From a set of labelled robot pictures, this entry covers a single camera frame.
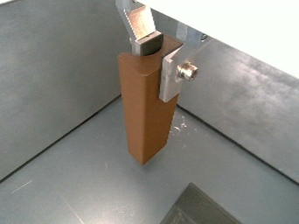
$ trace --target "wooden block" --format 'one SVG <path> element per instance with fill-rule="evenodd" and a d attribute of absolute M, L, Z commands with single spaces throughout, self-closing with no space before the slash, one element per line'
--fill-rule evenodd
<path fill-rule="evenodd" d="M 165 36 L 158 53 L 150 56 L 122 53 L 118 57 L 127 145 L 142 165 L 167 144 L 178 95 L 169 102 L 159 99 L 162 58 L 181 45 Z"/>

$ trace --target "white panel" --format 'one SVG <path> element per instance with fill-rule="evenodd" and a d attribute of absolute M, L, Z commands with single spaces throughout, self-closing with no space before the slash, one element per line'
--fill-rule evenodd
<path fill-rule="evenodd" d="M 298 1 L 139 2 L 299 78 Z"/>

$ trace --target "gray metal wall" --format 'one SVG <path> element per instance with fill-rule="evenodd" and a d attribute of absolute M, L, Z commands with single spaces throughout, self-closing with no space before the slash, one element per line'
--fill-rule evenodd
<path fill-rule="evenodd" d="M 0 5 L 0 179 L 119 95 L 115 1 Z"/>
<path fill-rule="evenodd" d="M 177 22 L 157 20 L 176 36 Z M 299 182 L 299 80 L 217 39 L 196 64 L 201 74 L 185 82 L 181 106 Z"/>

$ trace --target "metal plate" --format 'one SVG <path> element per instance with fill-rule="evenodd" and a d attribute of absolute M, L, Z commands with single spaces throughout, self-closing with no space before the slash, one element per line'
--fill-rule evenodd
<path fill-rule="evenodd" d="M 240 224 L 210 196 L 190 183 L 162 224 Z"/>

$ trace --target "bolt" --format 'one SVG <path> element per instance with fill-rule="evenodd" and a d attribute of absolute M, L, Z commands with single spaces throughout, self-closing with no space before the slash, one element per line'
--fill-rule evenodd
<path fill-rule="evenodd" d="M 192 62 L 186 62 L 178 67 L 178 72 L 182 79 L 193 81 L 197 78 L 200 68 Z"/>
<path fill-rule="evenodd" d="M 204 41 L 208 39 L 208 37 L 209 37 L 209 35 L 204 33 L 204 34 L 201 35 L 201 42 L 204 42 Z"/>

